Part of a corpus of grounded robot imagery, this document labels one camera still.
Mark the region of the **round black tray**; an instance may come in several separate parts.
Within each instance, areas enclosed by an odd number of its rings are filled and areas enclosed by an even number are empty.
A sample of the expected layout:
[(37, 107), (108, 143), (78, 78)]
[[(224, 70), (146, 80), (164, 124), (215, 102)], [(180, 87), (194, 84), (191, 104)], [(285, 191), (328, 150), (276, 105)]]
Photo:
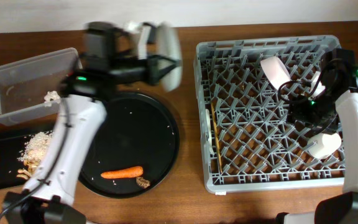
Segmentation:
[[(161, 102), (136, 92), (117, 94), (96, 133), (80, 172), (80, 182), (98, 195), (131, 198), (157, 186), (172, 169), (180, 148), (175, 118)], [(145, 189), (135, 178), (104, 179), (103, 172), (141, 166)]]

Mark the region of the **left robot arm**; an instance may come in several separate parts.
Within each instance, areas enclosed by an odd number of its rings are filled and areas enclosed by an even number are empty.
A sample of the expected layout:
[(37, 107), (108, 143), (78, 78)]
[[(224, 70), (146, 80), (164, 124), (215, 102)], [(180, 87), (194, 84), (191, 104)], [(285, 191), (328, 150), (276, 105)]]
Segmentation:
[(172, 91), (181, 83), (180, 41), (165, 22), (125, 28), (90, 22), (84, 43), (85, 66), (74, 62), (59, 86), (60, 111), (46, 156), (22, 192), (4, 198), (0, 218), (9, 223), (86, 223), (73, 202), (90, 145), (106, 119), (105, 102), (121, 84), (160, 84)]

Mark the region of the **white plastic fork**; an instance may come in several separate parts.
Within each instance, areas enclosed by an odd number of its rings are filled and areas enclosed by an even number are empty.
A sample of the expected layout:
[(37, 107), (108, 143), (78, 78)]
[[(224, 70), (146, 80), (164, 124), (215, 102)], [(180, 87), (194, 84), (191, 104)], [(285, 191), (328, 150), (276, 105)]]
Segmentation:
[(209, 153), (211, 155), (214, 154), (213, 151), (213, 144), (212, 144), (212, 135), (211, 135), (211, 118), (209, 114), (209, 109), (205, 109), (206, 113), (206, 123), (207, 123), (207, 140), (208, 140), (208, 147), (209, 147)]

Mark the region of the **white bowl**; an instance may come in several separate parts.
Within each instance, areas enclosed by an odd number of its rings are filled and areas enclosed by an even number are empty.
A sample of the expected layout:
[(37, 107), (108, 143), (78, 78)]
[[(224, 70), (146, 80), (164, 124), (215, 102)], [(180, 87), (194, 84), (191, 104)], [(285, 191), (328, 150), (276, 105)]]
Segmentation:
[(278, 90), (282, 84), (290, 81), (290, 74), (278, 57), (273, 56), (261, 60), (260, 66), (270, 84), (276, 90)]

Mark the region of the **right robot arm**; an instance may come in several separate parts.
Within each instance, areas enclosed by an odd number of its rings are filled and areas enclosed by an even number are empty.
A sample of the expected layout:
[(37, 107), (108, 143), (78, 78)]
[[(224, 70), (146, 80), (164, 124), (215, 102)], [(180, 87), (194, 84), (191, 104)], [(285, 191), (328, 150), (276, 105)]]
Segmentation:
[(336, 48), (326, 52), (316, 83), (307, 82), (308, 95), (289, 100), (288, 122), (301, 121), (321, 134), (335, 119), (342, 129), (345, 153), (342, 194), (321, 201), (310, 213), (279, 213), (277, 223), (358, 223), (358, 65), (353, 51)]

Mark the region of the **white tissue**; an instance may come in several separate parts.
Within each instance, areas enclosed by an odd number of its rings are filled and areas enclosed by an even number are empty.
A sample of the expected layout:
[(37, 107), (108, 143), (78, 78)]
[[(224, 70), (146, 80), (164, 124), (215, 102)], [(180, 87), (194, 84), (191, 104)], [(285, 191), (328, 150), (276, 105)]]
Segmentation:
[(45, 102), (59, 100), (60, 96), (58, 95), (57, 91), (48, 91), (47, 94), (44, 96)]

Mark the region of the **wooden chopstick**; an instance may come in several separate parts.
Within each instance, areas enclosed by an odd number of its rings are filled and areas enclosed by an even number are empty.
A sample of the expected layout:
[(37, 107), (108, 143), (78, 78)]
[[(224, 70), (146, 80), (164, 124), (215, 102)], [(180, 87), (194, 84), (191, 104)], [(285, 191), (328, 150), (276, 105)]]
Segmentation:
[(218, 129), (216, 124), (216, 116), (215, 116), (215, 109), (214, 104), (211, 102), (211, 113), (213, 117), (213, 128), (214, 128), (214, 138), (215, 138), (215, 144), (216, 144), (216, 152), (217, 152), (217, 158), (218, 158), (218, 166), (219, 171), (222, 174), (223, 167), (222, 167), (222, 161), (221, 161), (221, 151), (220, 151), (220, 145), (219, 145), (219, 136), (218, 136)]

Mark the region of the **cream white cup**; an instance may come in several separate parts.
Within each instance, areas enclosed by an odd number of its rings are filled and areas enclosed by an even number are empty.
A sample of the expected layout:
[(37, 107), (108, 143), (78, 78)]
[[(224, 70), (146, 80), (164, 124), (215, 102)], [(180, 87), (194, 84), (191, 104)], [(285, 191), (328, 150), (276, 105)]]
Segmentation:
[(325, 159), (341, 147), (342, 139), (338, 133), (319, 133), (308, 140), (310, 155), (316, 159)]

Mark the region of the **orange carrot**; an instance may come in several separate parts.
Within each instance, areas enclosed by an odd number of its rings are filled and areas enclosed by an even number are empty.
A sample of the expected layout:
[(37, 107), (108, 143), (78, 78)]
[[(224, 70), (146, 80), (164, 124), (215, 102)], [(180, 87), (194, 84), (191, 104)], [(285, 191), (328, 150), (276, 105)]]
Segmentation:
[(101, 177), (104, 179), (127, 179), (140, 177), (144, 173), (141, 166), (130, 167), (121, 170), (112, 170), (101, 173)]

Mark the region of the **brown food scrap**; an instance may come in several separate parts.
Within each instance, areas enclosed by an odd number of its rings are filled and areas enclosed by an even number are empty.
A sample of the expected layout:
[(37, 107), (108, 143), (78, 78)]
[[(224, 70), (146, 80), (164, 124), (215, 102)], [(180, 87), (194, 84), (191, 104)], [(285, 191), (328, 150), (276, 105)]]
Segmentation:
[(144, 179), (143, 177), (137, 177), (135, 180), (136, 184), (143, 189), (150, 187), (150, 181)]

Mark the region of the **grey plate with food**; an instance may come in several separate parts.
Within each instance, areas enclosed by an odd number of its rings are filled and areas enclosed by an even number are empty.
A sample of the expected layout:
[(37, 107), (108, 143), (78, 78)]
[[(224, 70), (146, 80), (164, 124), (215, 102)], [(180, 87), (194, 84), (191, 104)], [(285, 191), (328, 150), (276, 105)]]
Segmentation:
[[(180, 41), (178, 39), (176, 30), (166, 22), (161, 23), (157, 27), (157, 54), (181, 60), (180, 75), (182, 78), (183, 60), (181, 55)], [(160, 68), (162, 65), (174, 64), (166, 60), (160, 60), (158, 63), (158, 67)], [(173, 91), (177, 89), (181, 84), (181, 78), (179, 83), (161, 82), (163, 89), (165, 91)]]

